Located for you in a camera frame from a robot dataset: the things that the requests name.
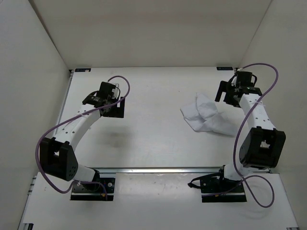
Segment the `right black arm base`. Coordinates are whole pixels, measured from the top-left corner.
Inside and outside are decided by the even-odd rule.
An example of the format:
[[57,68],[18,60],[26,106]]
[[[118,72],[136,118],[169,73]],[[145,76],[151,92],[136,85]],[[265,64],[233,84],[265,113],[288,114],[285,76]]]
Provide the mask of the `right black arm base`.
[[201,190],[202,203],[247,202],[243,185],[239,181],[225,179],[222,171],[196,177],[188,186]]

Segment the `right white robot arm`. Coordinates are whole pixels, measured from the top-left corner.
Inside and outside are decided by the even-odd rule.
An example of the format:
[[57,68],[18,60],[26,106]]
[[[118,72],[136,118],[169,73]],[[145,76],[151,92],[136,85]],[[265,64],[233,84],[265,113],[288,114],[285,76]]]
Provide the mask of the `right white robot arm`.
[[224,102],[241,108],[249,128],[245,140],[238,150],[234,163],[223,166],[223,175],[215,179],[215,187],[226,192],[232,181],[239,181],[254,169],[275,168],[280,159],[286,135],[279,131],[269,119],[262,102],[262,92],[256,87],[257,77],[248,71],[237,71],[230,80],[221,81],[216,102],[223,93]]

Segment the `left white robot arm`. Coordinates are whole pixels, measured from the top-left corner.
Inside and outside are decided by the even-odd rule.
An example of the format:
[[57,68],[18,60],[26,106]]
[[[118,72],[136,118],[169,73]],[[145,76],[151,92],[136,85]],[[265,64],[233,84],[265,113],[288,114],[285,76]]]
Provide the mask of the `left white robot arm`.
[[119,101],[118,83],[101,82],[98,91],[90,93],[82,101],[77,119],[68,122],[52,138],[44,138],[39,147],[39,160],[42,171],[65,181],[82,181],[84,186],[94,191],[100,186],[96,170],[77,162],[75,150],[90,127],[101,117],[124,117],[125,101],[119,105],[106,107],[89,113],[95,108]]

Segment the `white fabric skirt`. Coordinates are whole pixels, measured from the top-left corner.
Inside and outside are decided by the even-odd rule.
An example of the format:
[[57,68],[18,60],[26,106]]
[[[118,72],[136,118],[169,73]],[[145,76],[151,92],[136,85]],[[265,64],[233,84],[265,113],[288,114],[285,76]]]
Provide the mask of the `white fabric skirt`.
[[238,132],[237,126],[203,93],[196,93],[194,101],[182,106],[180,111],[195,132],[214,132],[231,137]]

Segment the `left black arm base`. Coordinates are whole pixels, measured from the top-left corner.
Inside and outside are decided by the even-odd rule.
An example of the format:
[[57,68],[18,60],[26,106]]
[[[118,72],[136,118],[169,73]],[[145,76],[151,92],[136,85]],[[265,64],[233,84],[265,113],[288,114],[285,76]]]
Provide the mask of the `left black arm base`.
[[98,184],[74,184],[71,190],[70,200],[72,201],[113,201],[116,175],[114,173],[101,173]]

